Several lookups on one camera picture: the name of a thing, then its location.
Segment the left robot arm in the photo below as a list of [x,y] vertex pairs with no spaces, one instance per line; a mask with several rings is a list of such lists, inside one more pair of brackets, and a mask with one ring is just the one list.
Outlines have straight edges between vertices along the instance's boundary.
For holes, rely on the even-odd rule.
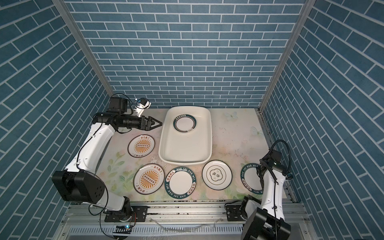
[[127,96],[113,95],[107,110],[93,116],[91,130],[78,153],[64,170],[53,173],[53,184],[64,201],[89,203],[104,213],[115,213],[121,222],[132,219],[129,198],[110,193],[96,172],[110,139],[120,128],[151,131],[162,126],[155,118],[143,116],[150,106],[146,98],[133,103]]

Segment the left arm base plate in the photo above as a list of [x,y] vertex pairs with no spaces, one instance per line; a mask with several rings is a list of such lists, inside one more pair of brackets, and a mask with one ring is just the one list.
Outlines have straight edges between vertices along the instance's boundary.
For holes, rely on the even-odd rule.
[[147,206],[132,206],[126,213],[121,211],[106,211],[105,222],[106,223],[123,223],[123,222],[145,222],[147,213]]

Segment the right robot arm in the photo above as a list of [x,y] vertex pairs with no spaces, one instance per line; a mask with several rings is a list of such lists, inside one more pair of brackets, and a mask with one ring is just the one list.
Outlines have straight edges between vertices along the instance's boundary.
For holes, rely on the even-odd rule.
[[287,240],[291,235],[291,226],[285,222],[283,213],[283,186],[289,171],[281,164],[281,158],[280,152],[270,149],[260,159],[257,174],[263,197],[244,197],[240,207],[241,217],[246,221],[242,240]]

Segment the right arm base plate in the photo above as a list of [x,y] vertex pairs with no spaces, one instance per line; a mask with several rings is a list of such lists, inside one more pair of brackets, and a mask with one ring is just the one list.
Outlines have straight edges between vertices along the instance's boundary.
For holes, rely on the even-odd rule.
[[240,204],[225,205],[226,217],[228,222],[246,221],[247,214]]

